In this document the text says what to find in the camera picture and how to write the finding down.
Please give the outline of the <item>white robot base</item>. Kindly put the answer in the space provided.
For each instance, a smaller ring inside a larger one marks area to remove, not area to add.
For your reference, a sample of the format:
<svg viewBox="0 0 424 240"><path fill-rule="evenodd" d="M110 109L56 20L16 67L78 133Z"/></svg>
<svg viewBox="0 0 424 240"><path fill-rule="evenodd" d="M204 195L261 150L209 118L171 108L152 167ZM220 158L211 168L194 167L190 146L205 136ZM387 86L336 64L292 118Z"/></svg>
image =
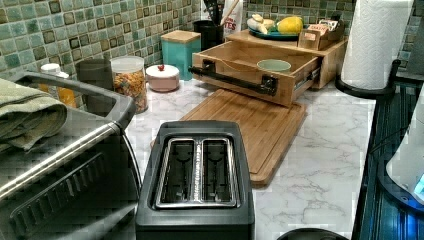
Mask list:
<svg viewBox="0 0 424 240"><path fill-rule="evenodd" d="M423 212L424 116L423 89L419 90L411 122L380 181L385 190L413 211Z"/></svg>

